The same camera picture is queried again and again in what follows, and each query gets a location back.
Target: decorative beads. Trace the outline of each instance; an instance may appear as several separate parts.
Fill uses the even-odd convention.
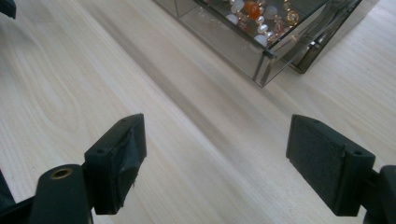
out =
[[[244,10],[247,12],[249,17],[253,20],[257,20],[261,15],[259,4],[255,3],[253,1],[246,1]]]
[[[257,18],[256,23],[257,24],[262,24],[264,22],[264,16],[260,16],[259,18]]]
[[[294,10],[290,10],[288,12],[288,15],[286,17],[286,21],[290,24],[290,25],[296,25],[297,22],[299,20],[299,15],[296,11]]]
[[[278,14],[278,8],[274,6],[267,6],[268,0],[223,0],[230,2],[231,12],[233,14],[227,15],[226,18],[233,24],[237,25],[241,30],[255,35],[254,39],[267,46],[275,43],[278,38],[285,34],[292,26],[297,25],[299,21],[299,14],[291,9],[290,0],[283,0],[282,19]],[[273,24],[271,28],[265,21],[270,21],[268,24]]]

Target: light wood grain floor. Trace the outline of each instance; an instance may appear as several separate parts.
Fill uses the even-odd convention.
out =
[[[396,3],[381,0],[303,76],[260,89],[152,1],[23,0],[0,17],[0,168],[17,201],[144,113],[148,157],[95,223],[362,223],[335,217],[285,157],[290,118],[396,163]]]

